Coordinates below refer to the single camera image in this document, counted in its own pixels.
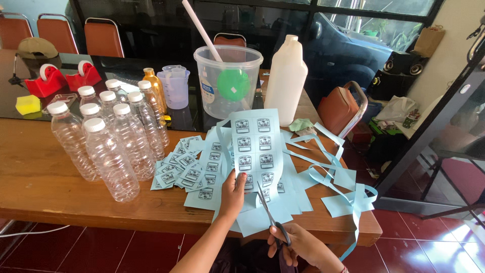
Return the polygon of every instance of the plastic bag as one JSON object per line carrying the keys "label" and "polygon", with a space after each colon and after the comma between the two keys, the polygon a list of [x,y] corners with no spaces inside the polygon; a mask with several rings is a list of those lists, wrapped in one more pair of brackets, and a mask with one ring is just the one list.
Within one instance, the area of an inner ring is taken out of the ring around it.
{"label": "plastic bag", "polygon": [[392,96],[392,99],[384,107],[384,109],[382,109],[382,111],[377,114],[375,119],[403,122],[406,119],[406,116],[417,107],[418,104],[410,98],[399,98],[396,96]]}

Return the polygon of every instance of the wooden table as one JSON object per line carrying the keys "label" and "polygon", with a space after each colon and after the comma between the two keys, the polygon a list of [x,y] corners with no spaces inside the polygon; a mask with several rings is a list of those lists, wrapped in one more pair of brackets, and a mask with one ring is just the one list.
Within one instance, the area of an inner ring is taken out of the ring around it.
{"label": "wooden table", "polygon": [[[268,77],[261,76],[261,79],[265,81],[262,86],[265,93]],[[295,117],[321,122],[305,91]],[[52,135],[49,122],[0,119],[0,128],[0,218],[199,235],[210,226],[214,212],[185,207],[187,194],[177,187],[150,191],[151,181],[145,181],[140,183],[140,194],[135,200],[116,202],[102,181],[87,182],[80,176]],[[169,131],[170,145],[165,153],[173,151],[180,138],[197,134]],[[320,137],[325,148],[335,154],[334,143]],[[307,147],[317,149],[314,141]],[[296,147],[289,146],[289,149],[303,154]],[[326,161],[319,150],[304,153]],[[292,158],[298,172],[308,168],[308,162]],[[324,243],[331,244],[337,255],[342,254],[354,240],[352,216],[330,216],[320,198],[336,193],[323,185],[309,188],[307,195],[314,211],[293,215],[293,221]],[[372,212],[362,213],[358,245],[371,246],[381,234]],[[229,236],[241,237],[241,234],[229,232]],[[267,236],[268,231],[252,235],[256,239]]]}

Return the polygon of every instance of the speaker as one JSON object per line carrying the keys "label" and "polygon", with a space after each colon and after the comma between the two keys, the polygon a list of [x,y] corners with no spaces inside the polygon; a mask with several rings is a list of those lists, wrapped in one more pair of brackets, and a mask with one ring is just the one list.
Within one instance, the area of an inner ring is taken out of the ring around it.
{"label": "speaker", "polygon": [[384,64],[384,71],[389,74],[419,75],[426,63],[427,57],[422,57],[414,52],[406,53],[393,51]]}
{"label": "speaker", "polygon": [[378,70],[367,88],[367,93],[374,100],[390,101],[392,96],[404,97],[416,76],[404,74],[390,74],[383,70]]}

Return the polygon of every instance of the green cloth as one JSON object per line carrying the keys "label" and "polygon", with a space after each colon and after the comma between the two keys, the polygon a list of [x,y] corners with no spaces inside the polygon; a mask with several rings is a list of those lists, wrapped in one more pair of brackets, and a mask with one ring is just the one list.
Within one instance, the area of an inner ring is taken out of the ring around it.
{"label": "green cloth", "polygon": [[292,132],[301,131],[305,128],[313,127],[313,123],[311,123],[310,119],[295,119],[288,128]]}

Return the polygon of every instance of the human hand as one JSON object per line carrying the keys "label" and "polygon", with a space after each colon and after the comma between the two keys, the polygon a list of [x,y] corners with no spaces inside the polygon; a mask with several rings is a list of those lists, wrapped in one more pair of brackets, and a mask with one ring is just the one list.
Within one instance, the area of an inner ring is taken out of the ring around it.
{"label": "human hand", "polygon": [[[295,223],[283,224],[288,238],[290,238],[291,246],[286,247],[283,245],[283,257],[288,266],[297,266],[297,256],[305,259],[310,265],[316,266],[323,272],[341,272],[344,268],[343,264],[339,261],[328,247],[310,232],[300,227]],[[268,256],[272,258],[276,253],[275,237],[285,241],[285,236],[279,228],[275,226],[270,227],[270,236],[268,238],[268,244],[270,248],[268,250]]]}
{"label": "human hand", "polygon": [[239,174],[236,185],[236,171],[232,169],[226,181],[222,184],[221,208],[219,216],[228,217],[235,220],[243,208],[244,203],[244,184],[246,183],[247,174]]}

